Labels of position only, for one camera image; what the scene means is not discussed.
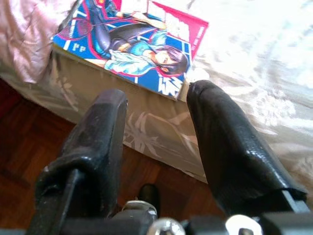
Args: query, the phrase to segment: pink blanket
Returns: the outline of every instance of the pink blanket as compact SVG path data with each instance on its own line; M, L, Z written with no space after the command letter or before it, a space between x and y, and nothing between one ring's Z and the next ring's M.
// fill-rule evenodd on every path
M25 82L47 67L51 37L76 0L0 0L0 60Z

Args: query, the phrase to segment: bed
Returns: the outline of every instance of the bed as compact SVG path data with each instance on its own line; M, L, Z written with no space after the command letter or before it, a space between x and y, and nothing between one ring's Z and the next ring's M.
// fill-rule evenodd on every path
M312 2L186 0L177 6L175 1L167 1L210 22L178 101L55 52L45 57L44 67L35 64L31 68L37 70L30 70L27 60L19 61L25 58L18 56L19 47L8 47L18 35L12 31L10 35L5 25L22 17L13 13L13 9L23 10L25 3L21 2L0 3L0 11L11 10L11 14L0 14L0 77L25 98L76 123L101 91L123 90L129 99L124 144L205 182L186 92L190 82L210 80L243 109L291 175L305 185L313 208ZM45 0L29 2L36 2L31 16L34 11L44 14L51 4ZM75 1L61 6L57 2L61 1L52 3L55 13L49 22L54 23L48 36L57 30ZM25 24L32 22L23 19ZM24 37L35 34L29 32L31 26L25 27ZM50 54L50 38L40 30L38 35L44 38L38 48L44 45L42 53ZM24 38L19 46L28 47L27 42Z

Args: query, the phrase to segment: black shoe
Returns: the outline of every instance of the black shoe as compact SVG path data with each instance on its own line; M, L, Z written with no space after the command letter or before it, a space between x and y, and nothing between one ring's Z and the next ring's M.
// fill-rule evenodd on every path
M141 187L138 200L150 203L156 208L157 216L160 216L160 195L155 185L145 184Z

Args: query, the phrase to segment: parquet floor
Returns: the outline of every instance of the parquet floor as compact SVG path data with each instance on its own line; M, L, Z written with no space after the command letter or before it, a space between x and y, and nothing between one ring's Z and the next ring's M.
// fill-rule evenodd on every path
M28 227L36 177L73 126L25 99L0 119L0 228ZM161 216L223 215L206 184L124 147L119 205L133 200L144 183L159 188Z

